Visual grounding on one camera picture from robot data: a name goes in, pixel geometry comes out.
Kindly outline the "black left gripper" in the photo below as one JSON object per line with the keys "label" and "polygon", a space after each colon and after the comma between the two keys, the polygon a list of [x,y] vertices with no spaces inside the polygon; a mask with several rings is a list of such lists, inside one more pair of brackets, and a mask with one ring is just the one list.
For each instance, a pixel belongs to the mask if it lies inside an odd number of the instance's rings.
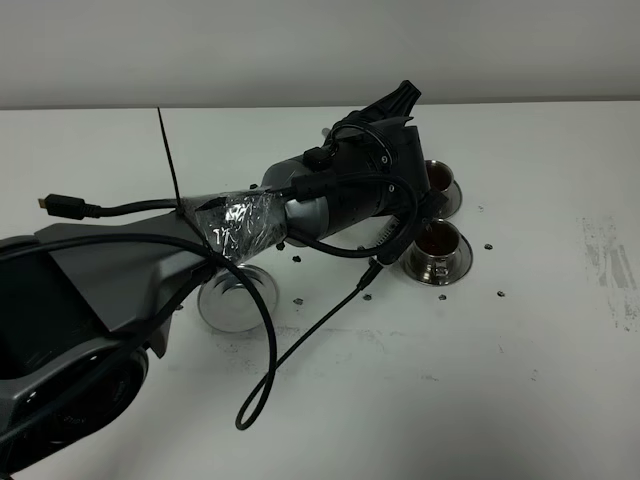
{"label": "black left gripper", "polygon": [[[324,142],[331,154],[330,169],[338,176],[380,173],[404,179],[417,200],[430,189],[418,129],[407,122],[421,91],[409,80],[362,110],[366,122],[345,118],[334,125]],[[410,214],[403,189],[383,182],[340,186],[326,197],[331,220]]]}

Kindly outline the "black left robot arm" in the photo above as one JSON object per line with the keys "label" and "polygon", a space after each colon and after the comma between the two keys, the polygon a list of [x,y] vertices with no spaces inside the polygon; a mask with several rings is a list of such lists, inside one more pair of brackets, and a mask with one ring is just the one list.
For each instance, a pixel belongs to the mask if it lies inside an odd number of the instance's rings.
{"label": "black left robot arm", "polygon": [[49,195],[57,223],[1,244],[1,445],[67,445],[110,423],[137,395],[148,351],[201,284],[227,273],[248,291],[267,334],[266,374],[236,417],[262,412],[284,356],[266,301],[242,264],[286,242],[367,259],[365,290],[435,216],[404,81],[349,113],[318,147],[271,166],[259,186],[105,208]]}

